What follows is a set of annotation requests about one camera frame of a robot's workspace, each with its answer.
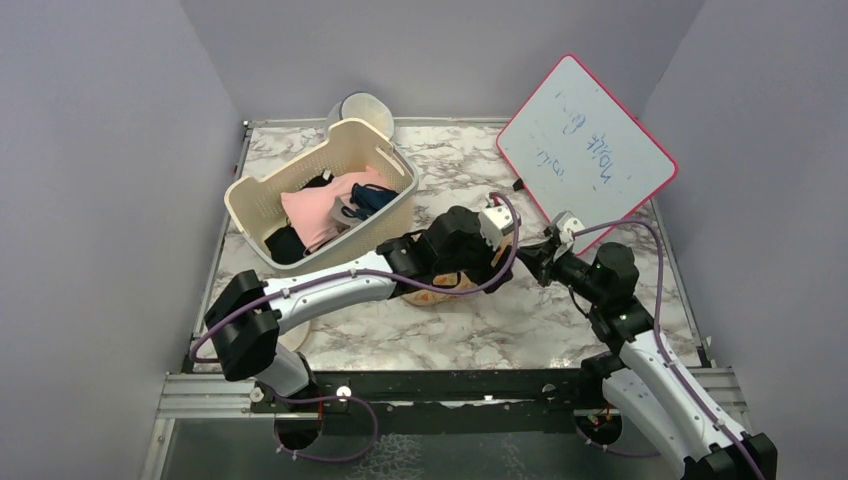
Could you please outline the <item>floral orange laundry bag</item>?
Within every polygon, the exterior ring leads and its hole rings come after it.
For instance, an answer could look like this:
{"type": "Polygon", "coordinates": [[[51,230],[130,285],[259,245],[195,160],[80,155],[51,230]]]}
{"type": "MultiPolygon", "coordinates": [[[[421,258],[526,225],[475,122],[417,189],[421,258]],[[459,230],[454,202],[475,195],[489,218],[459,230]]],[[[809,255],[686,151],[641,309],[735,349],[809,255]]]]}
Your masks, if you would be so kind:
{"type": "MultiPolygon", "coordinates": [[[[507,248],[511,246],[513,239],[513,233],[502,239],[489,270],[482,274],[482,282],[488,281],[500,269],[499,262],[502,257],[507,255],[507,248]]],[[[477,283],[470,279],[465,272],[438,275],[432,280],[431,284],[449,291],[464,291],[477,286],[477,283]]],[[[459,295],[437,293],[431,290],[419,290],[402,296],[405,302],[416,307],[433,306],[457,298],[459,298],[459,295]]]]}

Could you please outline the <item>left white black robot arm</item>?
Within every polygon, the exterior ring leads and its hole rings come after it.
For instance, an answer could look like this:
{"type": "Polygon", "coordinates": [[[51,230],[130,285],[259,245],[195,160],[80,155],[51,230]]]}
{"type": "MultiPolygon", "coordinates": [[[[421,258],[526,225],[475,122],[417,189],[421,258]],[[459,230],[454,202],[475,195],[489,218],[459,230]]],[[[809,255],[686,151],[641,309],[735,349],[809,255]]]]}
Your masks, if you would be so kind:
{"type": "Polygon", "coordinates": [[[426,229],[389,239],[354,260],[299,277],[262,280],[236,274],[203,317],[206,333],[190,357],[211,343],[226,380],[256,379],[290,410],[313,401],[314,377],[280,336],[319,316],[418,291],[452,296],[496,290],[510,276],[520,217],[505,200],[481,211],[454,206],[426,229]]]}

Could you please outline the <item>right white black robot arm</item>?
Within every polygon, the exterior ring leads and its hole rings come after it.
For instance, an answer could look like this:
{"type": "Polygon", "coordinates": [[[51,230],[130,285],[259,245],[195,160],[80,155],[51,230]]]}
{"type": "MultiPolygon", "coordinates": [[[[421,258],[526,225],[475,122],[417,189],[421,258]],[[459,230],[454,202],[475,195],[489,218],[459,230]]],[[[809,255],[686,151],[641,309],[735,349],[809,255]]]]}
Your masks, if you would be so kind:
{"type": "Polygon", "coordinates": [[[551,242],[521,247],[518,258],[542,285],[558,282],[586,300],[587,318],[609,354],[582,364],[579,398],[616,407],[681,479],[774,479],[777,449],[735,420],[680,362],[635,295],[632,250],[606,243],[586,262],[551,242]]]}

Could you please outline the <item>cream plastic laundry basket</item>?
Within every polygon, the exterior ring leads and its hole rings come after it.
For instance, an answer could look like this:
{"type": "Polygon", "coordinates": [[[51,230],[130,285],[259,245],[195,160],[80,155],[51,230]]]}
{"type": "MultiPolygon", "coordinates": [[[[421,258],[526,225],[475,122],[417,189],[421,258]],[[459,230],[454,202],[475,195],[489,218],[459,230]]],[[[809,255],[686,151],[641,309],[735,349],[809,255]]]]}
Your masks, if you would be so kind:
{"type": "Polygon", "coordinates": [[[348,262],[383,241],[408,232],[413,223],[413,197],[418,185],[416,166],[388,137],[361,119],[346,119],[331,125],[322,143],[268,175],[236,180],[228,187],[224,203],[246,243],[271,268],[287,277],[348,262]],[[273,261],[265,240],[288,219],[280,194],[300,190],[325,170],[338,176],[366,167],[380,173],[398,197],[316,253],[290,265],[273,261]]]}

